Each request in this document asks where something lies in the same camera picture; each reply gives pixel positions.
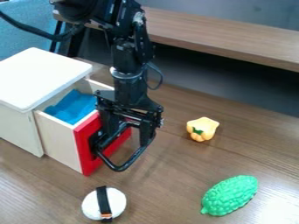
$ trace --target toy bell pepper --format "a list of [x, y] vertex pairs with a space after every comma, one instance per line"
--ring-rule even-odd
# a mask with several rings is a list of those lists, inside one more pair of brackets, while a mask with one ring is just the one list
[[189, 121], [187, 123], [187, 131], [191, 134], [193, 140], [204, 142], [214, 137], [218, 126], [219, 122], [207, 117], [201, 117], [198, 120]]

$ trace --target wood grain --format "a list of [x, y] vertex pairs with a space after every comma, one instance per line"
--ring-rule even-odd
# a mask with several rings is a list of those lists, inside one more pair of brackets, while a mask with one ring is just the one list
[[[144, 7], [157, 43], [299, 72], [299, 32]], [[64, 20], [57, 11], [58, 20]], [[95, 24], [87, 27], [99, 29]]]
[[[106, 67], [92, 79], [112, 84]], [[299, 223], [297, 118], [169, 85], [150, 97], [165, 106], [165, 126], [123, 173], [103, 166], [85, 178], [0, 140], [0, 223], [96, 223], [83, 217], [80, 203], [102, 185], [119, 188], [129, 200], [115, 223]], [[220, 121], [210, 142], [186, 134], [185, 123], [201, 116]], [[125, 160], [134, 147], [136, 137], [112, 159]], [[208, 188], [239, 174], [260, 182], [248, 205], [222, 218], [198, 213]]]

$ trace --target drawer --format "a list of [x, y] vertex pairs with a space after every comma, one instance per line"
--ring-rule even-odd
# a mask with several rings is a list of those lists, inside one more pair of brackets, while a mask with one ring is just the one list
[[[33, 114], [45, 154], [88, 176], [102, 164], [102, 161], [91, 153], [88, 145], [88, 138], [101, 127], [98, 111], [94, 110], [74, 125], [43, 112], [48, 106], [57, 104], [73, 89], [84, 94], [93, 94], [95, 90], [113, 90], [112, 87], [94, 80], [79, 80], [41, 104]], [[105, 154], [110, 156], [129, 136], [130, 129], [115, 140], [105, 150]]]

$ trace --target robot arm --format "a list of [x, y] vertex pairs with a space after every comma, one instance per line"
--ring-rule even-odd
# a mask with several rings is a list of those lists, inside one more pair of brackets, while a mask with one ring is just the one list
[[[65, 19], [93, 23], [109, 36], [113, 56], [110, 72], [115, 91], [96, 91], [101, 129], [89, 139], [94, 155], [115, 172], [128, 169], [146, 150], [163, 125], [163, 107], [147, 95], [148, 65], [154, 57], [146, 18], [135, 0], [52, 0]], [[103, 151], [126, 129], [140, 130], [140, 146], [122, 165], [113, 164]]]

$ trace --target wooden bench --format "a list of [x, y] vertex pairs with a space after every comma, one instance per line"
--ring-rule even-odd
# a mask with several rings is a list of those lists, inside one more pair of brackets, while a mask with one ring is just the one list
[[[144, 9], [154, 42], [299, 72], [299, 31]], [[63, 20], [57, 11], [54, 16]]]

